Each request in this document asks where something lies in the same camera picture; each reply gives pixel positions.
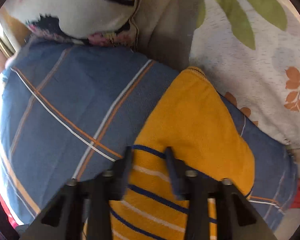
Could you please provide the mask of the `small floral bird cushion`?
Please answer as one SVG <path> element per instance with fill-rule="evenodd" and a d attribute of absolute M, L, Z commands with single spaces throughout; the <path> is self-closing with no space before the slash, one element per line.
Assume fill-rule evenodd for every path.
<path fill-rule="evenodd" d="M 135 44 L 139 0 L 7 0 L 8 14 L 34 35 L 101 47 Z"/>

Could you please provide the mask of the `beige window curtain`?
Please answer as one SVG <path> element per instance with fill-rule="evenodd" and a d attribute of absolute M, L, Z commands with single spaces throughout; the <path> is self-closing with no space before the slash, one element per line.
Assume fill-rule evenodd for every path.
<path fill-rule="evenodd" d="M 199 0 L 138 0 L 133 17 L 136 50 L 177 70 L 188 67 L 198 4 Z"/>

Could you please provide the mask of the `blue plaid bed sheet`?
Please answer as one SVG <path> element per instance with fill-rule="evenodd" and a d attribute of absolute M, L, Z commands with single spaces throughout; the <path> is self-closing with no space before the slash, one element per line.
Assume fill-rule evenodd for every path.
<path fill-rule="evenodd" d="M 0 132 L 2 159 L 11 180 L 6 199 L 22 222 L 32 222 L 67 179 L 94 178 L 118 160 L 85 179 L 77 176 L 84 153 L 93 149 L 96 71 L 151 63 L 158 62 L 127 48 L 42 39 L 21 50 L 4 72 Z M 246 197 L 274 230 L 294 199 L 296 165 L 282 144 L 220 98 L 254 156 L 255 181 Z"/>

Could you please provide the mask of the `yellow striped knit sweater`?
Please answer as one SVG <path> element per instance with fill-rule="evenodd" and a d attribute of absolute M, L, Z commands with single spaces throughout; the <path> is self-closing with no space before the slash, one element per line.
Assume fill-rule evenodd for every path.
<path fill-rule="evenodd" d="M 231 115 L 197 68 L 181 73 L 151 63 L 98 69 L 93 101 L 93 149 L 84 153 L 78 178 L 134 154 L 125 196 L 110 203 L 115 239 L 183 239 L 189 202 L 177 200 L 166 148 L 199 177 L 229 178 L 244 196 L 255 181 L 252 151 Z"/>

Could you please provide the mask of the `white leaf print pillow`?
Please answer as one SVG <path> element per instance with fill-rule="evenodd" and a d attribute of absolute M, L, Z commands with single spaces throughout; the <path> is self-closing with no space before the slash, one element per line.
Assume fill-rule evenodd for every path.
<path fill-rule="evenodd" d="M 300 147 L 300 13 L 290 0 L 199 0 L 189 59 L 264 133 Z"/>

